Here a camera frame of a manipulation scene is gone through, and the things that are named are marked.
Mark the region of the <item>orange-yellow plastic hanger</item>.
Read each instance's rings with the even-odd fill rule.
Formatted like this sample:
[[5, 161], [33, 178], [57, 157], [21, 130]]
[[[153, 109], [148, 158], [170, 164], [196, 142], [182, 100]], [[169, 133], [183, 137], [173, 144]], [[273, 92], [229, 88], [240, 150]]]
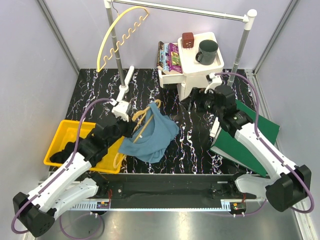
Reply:
[[[152, 114], [150, 116], [150, 118], [148, 120], [145, 120], [147, 113], [149, 113], [151, 110], [150, 106], [147, 106], [145, 109], [143, 110], [139, 110], [137, 111], [133, 117], [131, 118], [132, 121], [136, 121], [138, 120], [138, 122], [136, 123], [136, 127], [134, 128], [134, 133], [137, 132], [138, 129], [140, 129], [135, 137], [135, 139], [133, 140], [133, 143], [135, 144], [137, 142], [137, 140], [141, 137], [141, 134], [145, 131], [146, 127], [150, 124], [151, 120], [153, 119], [154, 115]], [[113, 167], [115, 169], [117, 169], [118, 167], [121, 166], [123, 160], [127, 157], [126, 154], [122, 154], [117, 152], [114, 159], [113, 159]]]

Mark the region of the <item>blue tank top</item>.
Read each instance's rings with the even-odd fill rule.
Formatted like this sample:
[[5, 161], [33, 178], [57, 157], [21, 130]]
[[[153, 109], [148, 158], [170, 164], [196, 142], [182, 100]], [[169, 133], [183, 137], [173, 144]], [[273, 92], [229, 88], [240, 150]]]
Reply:
[[172, 140], [180, 131], [177, 124], [167, 115], [161, 114], [155, 102], [150, 103], [143, 125], [131, 138], [125, 138], [118, 152], [136, 157], [145, 163], [158, 163]]

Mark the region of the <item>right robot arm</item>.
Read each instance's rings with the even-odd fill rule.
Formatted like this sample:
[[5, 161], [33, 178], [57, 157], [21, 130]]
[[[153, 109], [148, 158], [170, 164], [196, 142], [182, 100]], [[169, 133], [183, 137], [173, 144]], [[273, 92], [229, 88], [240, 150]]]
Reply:
[[252, 174], [239, 175], [227, 185], [228, 195], [239, 198], [251, 194], [267, 200], [279, 212], [293, 208], [295, 204], [309, 198], [306, 214], [313, 211], [315, 201], [310, 191], [312, 172], [306, 165], [298, 166], [282, 154], [258, 129], [257, 119], [238, 109], [235, 93], [227, 85], [215, 89], [193, 88], [190, 107], [214, 114], [220, 127], [241, 143], [264, 167], [268, 175], [258, 177]]

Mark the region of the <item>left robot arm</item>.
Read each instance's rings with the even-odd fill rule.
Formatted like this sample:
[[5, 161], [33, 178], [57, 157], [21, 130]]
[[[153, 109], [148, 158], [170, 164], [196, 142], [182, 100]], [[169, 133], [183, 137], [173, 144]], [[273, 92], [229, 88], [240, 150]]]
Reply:
[[[131, 137], [136, 122], [114, 118], [104, 127], [95, 126], [85, 138], [77, 137], [53, 155], [64, 163], [38, 187], [12, 199], [14, 217], [11, 230], [16, 234], [30, 232], [35, 238], [44, 235], [66, 211], [87, 198], [103, 198], [109, 194], [108, 180], [98, 172], [90, 173], [121, 137]], [[15, 228], [19, 220], [25, 231]]]

